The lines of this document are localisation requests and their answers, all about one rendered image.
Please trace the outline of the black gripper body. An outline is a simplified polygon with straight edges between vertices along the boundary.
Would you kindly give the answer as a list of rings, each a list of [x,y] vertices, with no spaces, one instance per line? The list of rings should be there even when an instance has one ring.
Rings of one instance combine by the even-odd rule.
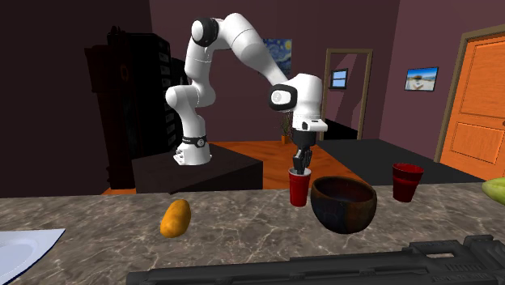
[[[292,141],[299,150],[309,150],[316,144],[316,132],[293,130]]]

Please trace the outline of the dark robot stand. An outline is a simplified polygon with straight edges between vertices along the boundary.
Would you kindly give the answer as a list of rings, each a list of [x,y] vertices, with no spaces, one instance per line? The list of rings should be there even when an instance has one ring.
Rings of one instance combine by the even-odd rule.
[[[132,161],[140,194],[249,190],[263,188],[263,162],[210,145],[212,158],[202,165],[180,165],[173,151]]]

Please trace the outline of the bright red plastic cup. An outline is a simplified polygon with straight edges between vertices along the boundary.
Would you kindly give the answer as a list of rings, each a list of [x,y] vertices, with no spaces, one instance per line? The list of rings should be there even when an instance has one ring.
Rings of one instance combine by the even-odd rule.
[[[299,174],[295,168],[290,168],[288,173],[290,180],[290,203],[292,206],[303,207],[307,203],[312,171],[305,168],[303,173]]]

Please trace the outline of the green fruit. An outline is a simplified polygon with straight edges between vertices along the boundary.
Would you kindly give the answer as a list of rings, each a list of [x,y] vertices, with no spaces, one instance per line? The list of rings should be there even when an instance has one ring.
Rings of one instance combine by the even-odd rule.
[[[492,200],[505,206],[505,177],[484,182],[482,191]]]

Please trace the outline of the orange-brown potato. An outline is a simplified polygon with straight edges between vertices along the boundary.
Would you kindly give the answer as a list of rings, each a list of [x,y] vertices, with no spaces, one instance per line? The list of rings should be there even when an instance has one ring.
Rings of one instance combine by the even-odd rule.
[[[190,224],[191,214],[190,205],[186,200],[175,200],[163,216],[160,233],[167,238],[183,235]]]

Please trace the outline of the plant in orange pot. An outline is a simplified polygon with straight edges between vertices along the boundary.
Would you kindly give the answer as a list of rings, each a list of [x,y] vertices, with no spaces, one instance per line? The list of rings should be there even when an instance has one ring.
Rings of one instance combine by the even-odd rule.
[[[282,143],[288,144],[292,140],[292,113],[284,113],[281,120]]]

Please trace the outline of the orange door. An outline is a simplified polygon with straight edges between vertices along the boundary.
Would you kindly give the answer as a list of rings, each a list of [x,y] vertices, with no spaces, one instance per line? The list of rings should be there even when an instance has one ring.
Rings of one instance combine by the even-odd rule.
[[[505,176],[505,24],[462,35],[435,161]]]

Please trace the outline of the tall dark cabinet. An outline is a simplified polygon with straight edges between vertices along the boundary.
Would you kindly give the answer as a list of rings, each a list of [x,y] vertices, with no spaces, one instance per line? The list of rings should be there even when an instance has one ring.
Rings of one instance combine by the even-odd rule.
[[[172,151],[181,143],[181,119],[165,94],[189,80],[184,61],[172,57],[170,44],[154,33],[114,26],[107,42],[84,53],[99,103],[108,183],[111,189],[132,189],[133,160]]]

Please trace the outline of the dark wooden bowl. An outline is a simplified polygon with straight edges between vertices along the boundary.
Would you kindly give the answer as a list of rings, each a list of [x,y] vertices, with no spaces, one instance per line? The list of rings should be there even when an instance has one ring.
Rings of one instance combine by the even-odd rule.
[[[350,177],[320,177],[313,181],[311,205],[319,222],[331,232],[353,234],[369,226],[376,214],[376,191]]]

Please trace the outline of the white plate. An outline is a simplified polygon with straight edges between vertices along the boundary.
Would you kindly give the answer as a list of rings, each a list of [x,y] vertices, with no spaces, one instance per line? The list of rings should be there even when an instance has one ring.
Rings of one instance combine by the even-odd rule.
[[[65,228],[0,232],[0,285],[36,264],[60,239]]]

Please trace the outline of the beach wall picture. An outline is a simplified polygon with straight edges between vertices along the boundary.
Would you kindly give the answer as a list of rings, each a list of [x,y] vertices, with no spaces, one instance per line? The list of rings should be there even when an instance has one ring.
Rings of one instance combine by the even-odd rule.
[[[439,67],[408,69],[405,79],[406,91],[434,91]]]

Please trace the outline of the starry night wall painting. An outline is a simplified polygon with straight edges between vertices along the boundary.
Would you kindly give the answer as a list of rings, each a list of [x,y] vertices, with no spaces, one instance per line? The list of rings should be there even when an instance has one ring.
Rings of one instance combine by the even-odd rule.
[[[264,39],[266,48],[284,75],[291,73],[292,39]]]

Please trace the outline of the open doorway with wooden frame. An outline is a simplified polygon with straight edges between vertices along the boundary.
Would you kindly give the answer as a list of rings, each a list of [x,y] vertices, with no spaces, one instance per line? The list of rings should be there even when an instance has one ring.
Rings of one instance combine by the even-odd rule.
[[[362,99],[360,105],[360,116],[359,116],[359,125],[358,125],[358,133],[357,140],[361,140],[363,138],[363,125],[366,116],[366,108],[367,108],[367,97],[368,97],[368,89],[371,75],[371,64],[373,58],[373,49],[335,49],[335,48],[327,48],[325,51],[325,77],[322,91],[322,103],[321,103],[321,118],[324,120],[326,115],[327,108],[327,97],[329,90],[329,73],[330,73],[330,62],[331,55],[333,53],[350,53],[350,54],[366,54],[367,61],[365,67],[365,73],[363,78],[363,91],[362,91]]]

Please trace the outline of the dark red plastic cup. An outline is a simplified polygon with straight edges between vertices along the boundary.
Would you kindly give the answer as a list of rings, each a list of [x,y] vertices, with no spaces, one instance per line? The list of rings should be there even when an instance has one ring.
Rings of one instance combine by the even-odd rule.
[[[410,202],[423,173],[424,169],[414,164],[393,164],[393,197],[399,202]]]

